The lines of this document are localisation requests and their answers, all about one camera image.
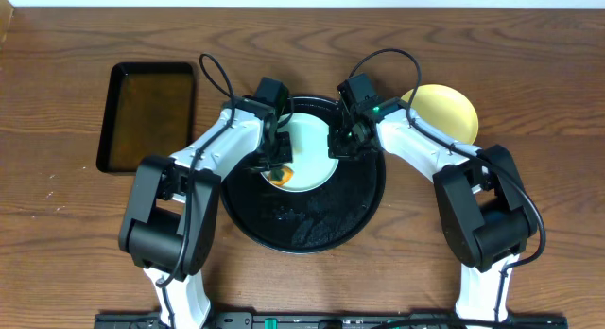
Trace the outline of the pale green plate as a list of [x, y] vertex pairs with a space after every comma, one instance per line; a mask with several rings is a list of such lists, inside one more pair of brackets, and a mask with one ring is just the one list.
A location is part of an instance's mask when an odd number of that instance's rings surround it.
[[338, 159], [328, 156], [326, 122], [312, 114], [294, 113], [278, 132], [289, 135], [292, 162], [284, 164], [280, 181], [274, 180], [269, 171], [262, 172], [267, 182], [286, 192], [301, 193], [320, 187], [332, 177]]

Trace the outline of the orange green scrub sponge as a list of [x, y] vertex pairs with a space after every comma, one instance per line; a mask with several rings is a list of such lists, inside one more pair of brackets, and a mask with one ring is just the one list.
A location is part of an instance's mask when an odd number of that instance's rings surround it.
[[289, 182], [294, 175], [294, 171], [288, 166], [281, 166], [279, 168], [274, 168], [269, 171], [267, 174], [268, 181], [276, 186], [282, 186]]

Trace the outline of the black rectangular water tray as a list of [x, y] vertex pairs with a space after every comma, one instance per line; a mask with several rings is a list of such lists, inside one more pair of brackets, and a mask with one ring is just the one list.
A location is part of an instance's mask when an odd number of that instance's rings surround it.
[[97, 169], [131, 174], [146, 156], [168, 156], [189, 145], [196, 92], [196, 73], [188, 62], [117, 63], [110, 73]]

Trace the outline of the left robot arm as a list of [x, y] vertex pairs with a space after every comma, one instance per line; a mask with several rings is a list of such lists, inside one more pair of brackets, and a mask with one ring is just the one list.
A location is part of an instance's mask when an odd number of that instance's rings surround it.
[[246, 160], [256, 172], [291, 162], [289, 136], [278, 129], [293, 112], [284, 84], [262, 78], [253, 95], [230, 95], [194, 143], [139, 164], [118, 245], [154, 284], [163, 328], [200, 328], [208, 320], [201, 268], [214, 241], [220, 185]]

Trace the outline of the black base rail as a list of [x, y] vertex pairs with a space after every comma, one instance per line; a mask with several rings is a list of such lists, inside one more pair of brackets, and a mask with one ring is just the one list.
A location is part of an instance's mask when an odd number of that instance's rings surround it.
[[[98, 314], [95, 329], [165, 328], [157, 313]], [[335, 315], [253, 315], [223, 312], [213, 315], [203, 329], [371, 329], [371, 328], [472, 328], [469, 320], [455, 314], [416, 313], [402, 317]]]

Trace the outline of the yellow plate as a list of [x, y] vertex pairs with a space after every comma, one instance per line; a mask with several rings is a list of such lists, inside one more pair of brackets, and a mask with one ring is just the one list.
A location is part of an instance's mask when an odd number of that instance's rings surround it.
[[459, 91], [440, 84], [418, 88], [412, 102], [419, 116], [451, 138], [473, 144], [478, 135], [478, 116], [472, 102]]

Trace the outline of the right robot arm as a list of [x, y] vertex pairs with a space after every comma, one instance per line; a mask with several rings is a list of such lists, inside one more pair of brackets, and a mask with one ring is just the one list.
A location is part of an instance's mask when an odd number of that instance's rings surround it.
[[462, 264], [457, 315], [507, 320], [511, 270], [523, 265], [528, 239], [545, 232], [510, 153], [455, 140], [423, 120], [409, 101], [380, 96], [364, 74], [348, 77], [337, 90], [341, 118], [329, 130], [330, 157], [384, 151], [427, 177], [443, 235]]

